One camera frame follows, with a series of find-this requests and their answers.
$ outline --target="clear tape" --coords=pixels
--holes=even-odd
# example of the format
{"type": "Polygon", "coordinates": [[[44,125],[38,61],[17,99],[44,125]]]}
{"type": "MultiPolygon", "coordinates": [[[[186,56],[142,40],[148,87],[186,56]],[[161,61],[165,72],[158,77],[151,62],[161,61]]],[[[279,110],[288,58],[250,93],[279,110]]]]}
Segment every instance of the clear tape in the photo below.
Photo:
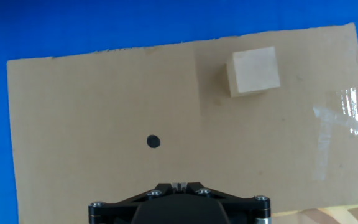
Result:
{"type": "Polygon", "coordinates": [[[338,124],[350,129],[350,132],[354,135],[358,135],[358,120],[352,116],[342,114],[340,112],[335,112],[331,109],[324,108],[322,106],[313,107],[314,114],[317,118],[320,118],[321,121],[331,124],[338,124]]]}
{"type": "Polygon", "coordinates": [[[334,125],[349,128],[350,133],[358,135],[358,97],[356,88],[341,90],[328,95],[328,106],[314,106],[314,115],[321,120],[316,156],[315,180],[324,180],[328,164],[329,146],[334,125]]]}

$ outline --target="blue surface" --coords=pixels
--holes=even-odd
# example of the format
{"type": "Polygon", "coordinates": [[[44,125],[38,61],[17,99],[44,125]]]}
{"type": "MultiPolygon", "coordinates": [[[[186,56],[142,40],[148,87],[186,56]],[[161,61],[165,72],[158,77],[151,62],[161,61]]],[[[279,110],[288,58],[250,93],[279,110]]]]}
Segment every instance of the blue surface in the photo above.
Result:
{"type": "Polygon", "coordinates": [[[8,60],[348,22],[356,23],[358,35],[358,1],[0,0],[0,223],[18,223],[7,97],[8,60]]]}

